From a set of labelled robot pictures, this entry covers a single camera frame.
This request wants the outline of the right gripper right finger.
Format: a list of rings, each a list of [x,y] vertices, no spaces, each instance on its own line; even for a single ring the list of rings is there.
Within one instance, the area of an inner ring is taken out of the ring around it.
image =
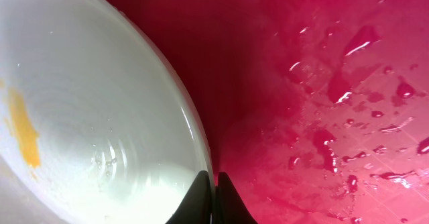
[[[257,224],[226,172],[218,175],[216,224]]]

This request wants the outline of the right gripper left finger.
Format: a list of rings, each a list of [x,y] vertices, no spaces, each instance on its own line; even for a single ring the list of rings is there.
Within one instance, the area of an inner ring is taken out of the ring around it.
[[[166,224],[211,224],[212,189],[208,172],[200,171]]]

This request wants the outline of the white plate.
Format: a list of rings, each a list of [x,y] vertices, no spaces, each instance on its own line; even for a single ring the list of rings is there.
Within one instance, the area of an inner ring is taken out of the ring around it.
[[[166,223],[210,151],[153,42],[105,0],[1,0],[1,222]]]

